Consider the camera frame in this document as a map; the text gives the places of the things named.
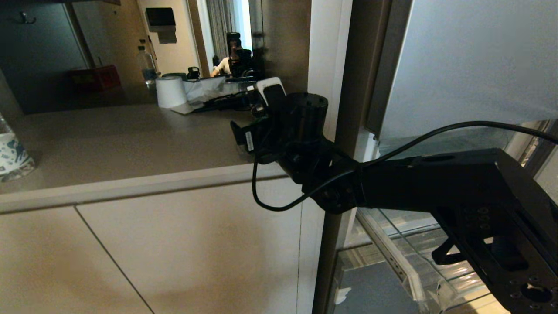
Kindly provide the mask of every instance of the gray wall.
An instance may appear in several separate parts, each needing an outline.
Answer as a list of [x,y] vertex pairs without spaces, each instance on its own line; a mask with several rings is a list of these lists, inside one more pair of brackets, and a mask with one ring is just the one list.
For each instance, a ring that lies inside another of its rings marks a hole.
[[558,117],[557,20],[555,0],[414,1],[381,139]]
[[[37,22],[20,24],[20,11]],[[24,113],[56,110],[73,93],[70,69],[85,67],[61,3],[0,2],[0,68]]]

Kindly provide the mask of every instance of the curtain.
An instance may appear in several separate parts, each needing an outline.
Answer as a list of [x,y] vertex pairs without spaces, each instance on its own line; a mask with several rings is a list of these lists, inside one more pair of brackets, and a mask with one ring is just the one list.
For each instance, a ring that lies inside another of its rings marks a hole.
[[221,61],[229,56],[227,32],[235,31],[234,3],[233,0],[207,0],[207,5],[213,49]]

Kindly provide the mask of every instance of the white phone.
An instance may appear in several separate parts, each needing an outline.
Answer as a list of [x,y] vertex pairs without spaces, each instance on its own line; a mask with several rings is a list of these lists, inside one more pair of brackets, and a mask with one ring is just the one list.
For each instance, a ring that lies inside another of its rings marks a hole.
[[269,106],[270,101],[277,99],[277,97],[287,96],[285,88],[283,87],[283,84],[281,84],[281,80],[278,77],[260,80],[256,83],[256,87],[258,88],[260,95],[262,95],[266,106]]

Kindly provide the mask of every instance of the glass shelf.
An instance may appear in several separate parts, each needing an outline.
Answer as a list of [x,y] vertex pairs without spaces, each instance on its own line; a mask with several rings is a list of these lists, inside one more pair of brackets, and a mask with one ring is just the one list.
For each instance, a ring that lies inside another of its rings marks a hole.
[[405,273],[402,284],[422,313],[508,313],[467,261],[434,263],[432,251],[448,237],[430,214],[359,208],[357,218],[375,242],[382,242],[378,247],[393,270]]

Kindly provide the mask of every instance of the coat hook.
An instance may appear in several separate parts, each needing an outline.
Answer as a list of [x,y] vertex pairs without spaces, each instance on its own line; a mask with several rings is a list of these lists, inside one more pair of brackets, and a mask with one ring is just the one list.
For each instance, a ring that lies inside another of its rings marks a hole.
[[35,22],[37,21],[37,18],[34,17],[32,21],[29,21],[29,18],[27,17],[27,13],[25,13],[24,11],[20,12],[21,15],[21,19],[22,19],[22,24],[35,24]]

